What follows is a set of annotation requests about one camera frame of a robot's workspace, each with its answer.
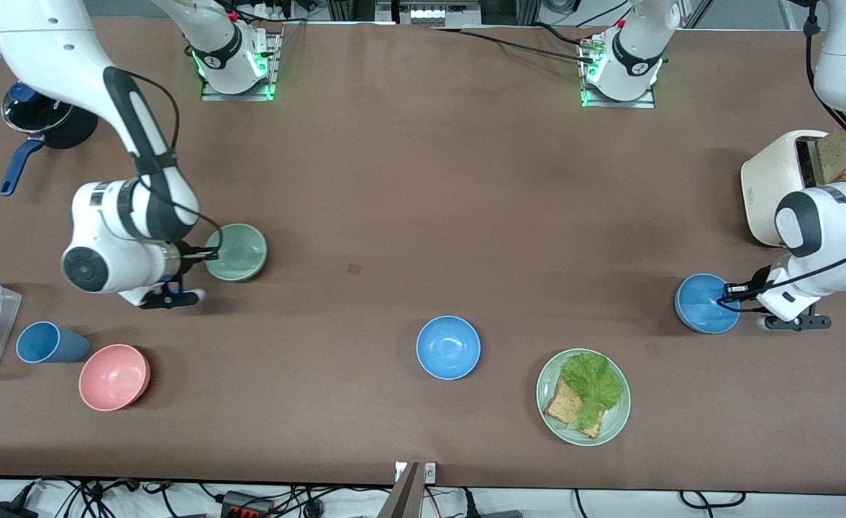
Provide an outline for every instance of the green bowl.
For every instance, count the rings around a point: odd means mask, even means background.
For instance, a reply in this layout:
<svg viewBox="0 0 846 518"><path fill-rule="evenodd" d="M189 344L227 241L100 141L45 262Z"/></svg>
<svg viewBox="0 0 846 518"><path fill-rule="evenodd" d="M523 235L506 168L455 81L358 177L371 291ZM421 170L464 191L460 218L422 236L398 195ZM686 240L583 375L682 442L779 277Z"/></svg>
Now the green bowl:
<svg viewBox="0 0 846 518"><path fill-rule="evenodd" d="M255 276L266 263L268 247L260 230L245 223L222 227L225 233L219 258L206 261L206 269L216 278L229 281L247 280ZM218 230L209 237L206 246L218 246Z"/></svg>
<svg viewBox="0 0 846 518"><path fill-rule="evenodd" d="M597 439L590 439L586 434L578 430L567 430L567 425L545 413L548 402L554 397L554 389L558 386L561 367L571 357L586 353L596 353L604 356L605 360L611 363L614 373L617 374L622 386L624 386L618 404L605 410L605 413L601 416L601 429L599 430ZM624 429L624 424L627 423L627 416L631 413L631 391L627 388L627 380L624 379L621 368L618 368L614 364L614 361L611 361L611 358L594 350L566 350L558 353L551 360L548 360L545 367L542 368L541 374L538 374L538 387L535 389L535 399L538 402L538 413L541 414L541 419L545 421L545 425L551 429L551 432L554 432L555 435L569 442L571 445L577 446L598 446L613 440L614 436L618 435Z"/></svg>

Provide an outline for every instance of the white floor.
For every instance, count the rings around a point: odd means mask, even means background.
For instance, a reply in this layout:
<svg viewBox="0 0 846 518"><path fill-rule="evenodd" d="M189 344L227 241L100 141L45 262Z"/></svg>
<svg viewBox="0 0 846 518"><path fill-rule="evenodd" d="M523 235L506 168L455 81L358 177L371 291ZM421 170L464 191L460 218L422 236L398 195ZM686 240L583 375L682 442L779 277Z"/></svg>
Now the white floor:
<svg viewBox="0 0 846 518"><path fill-rule="evenodd" d="M11 501L29 480L0 480L0 501ZM278 494L288 491L288 486L241 486L207 484L213 493L242 491L255 496ZM460 489L433 488L442 518L465 512L465 495ZM29 493L27 508L39 512L41 518L53 518L55 512L68 498L71 487L65 482L42 482ZM480 514L501 511L520 511L525 518L580 518L573 491L568 489L472 489ZM705 493L713 504L737 498L729 493ZM706 512L689 509L672 491L581 491L583 507L588 518L706 518ZM219 517L220 507L196 484L178 483L168 489L170 505L176 514ZM374 517L387 498L383 491L354 492L347 489L322 498L324 516L329 518ZM689 501L695 495L686 493ZM114 489L107 493L104 502L117 518L168 518L161 495L144 491L128 492ZM423 502L423 518L436 518L429 499ZM75 504L69 514L78 518L83 504ZM298 511L286 516L297 518ZM833 518L846 517L846 496L780 495L750 493L742 505L731 509L715 509L715 518Z"/></svg>

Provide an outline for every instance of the blue cup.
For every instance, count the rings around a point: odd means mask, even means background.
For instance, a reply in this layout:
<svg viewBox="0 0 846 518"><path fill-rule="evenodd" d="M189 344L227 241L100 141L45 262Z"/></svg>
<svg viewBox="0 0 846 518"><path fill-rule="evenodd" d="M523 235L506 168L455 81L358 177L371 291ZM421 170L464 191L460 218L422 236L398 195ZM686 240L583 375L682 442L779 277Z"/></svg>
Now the blue cup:
<svg viewBox="0 0 846 518"><path fill-rule="evenodd" d="M81 361L90 352L87 338L52 322L30 324L17 338L17 357L26 363Z"/></svg>

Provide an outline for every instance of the metal mounting plate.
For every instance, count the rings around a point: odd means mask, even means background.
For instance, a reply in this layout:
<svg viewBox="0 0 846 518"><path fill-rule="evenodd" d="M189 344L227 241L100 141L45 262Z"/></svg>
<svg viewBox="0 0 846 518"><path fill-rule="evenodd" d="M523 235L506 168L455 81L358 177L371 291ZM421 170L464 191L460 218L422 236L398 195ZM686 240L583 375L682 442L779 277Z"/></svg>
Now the metal mounting plate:
<svg viewBox="0 0 846 518"><path fill-rule="evenodd" d="M582 45L577 45L577 53L581 57L588 57L599 59L597 55L593 55L590 50L587 50ZM653 88L647 88L644 95L640 96L634 101L615 101L605 97L599 89L586 80L586 76L590 73L590 68L594 68L593 63L580 63L580 99L582 106L601 106L604 108L655 108L656 102L653 98Z"/></svg>
<svg viewBox="0 0 846 518"><path fill-rule="evenodd" d="M407 468L407 463L394 463L394 482L397 482L401 478L401 474L404 472L405 468ZM423 469L425 470L426 475L426 478L424 478L426 485L432 486L436 484L436 463L426 463L426 465L423 466Z"/></svg>
<svg viewBox="0 0 846 518"><path fill-rule="evenodd" d="M202 101L272 101L276 97L276 80L279 76L279 58L282 50L282 33L266 33L266 49L269 56L265 66L269 72L247 91L235 95L226 95L215 91L205 80L202 81Z"/></svg>

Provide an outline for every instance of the green plate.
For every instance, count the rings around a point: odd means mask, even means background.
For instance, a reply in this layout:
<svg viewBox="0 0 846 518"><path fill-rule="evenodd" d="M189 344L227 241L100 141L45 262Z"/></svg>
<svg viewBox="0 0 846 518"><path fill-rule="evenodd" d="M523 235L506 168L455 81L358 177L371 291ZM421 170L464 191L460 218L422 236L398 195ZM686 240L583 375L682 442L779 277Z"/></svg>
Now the green plate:
<svg viewBox="0 0 846 518"><path fill-rule="evenodd" d="M605 357L605 360L611 363L614 373L618 375L622 386L624 386L624 391L621 392L621 399L618 400L618 404L605 410L605 413L601 416L601 429L599 430L597 439L590 439L585 433L578 430L567 430L567 425L545 413L548 402L554 397L554 389L558 386L561 367L570 358L586 353L596 353ZM538 387L535 388L535 400L538 403L538 413L541 414L541 419L545 421L545 425L551 429L551 432L554 432L555 435L569 442L571 445L577 446L598 446L613 440L614 436L618 435L624 429L624 424L627 423L627 415L631 413L631 391L627 388L627 380L624 379L621 368L618 368L614 364L614 361L611 361L611 358L594 350L566 350L558 353L551 360L548 360L545 367L542 368L541 374L538 374Z"/></svg>

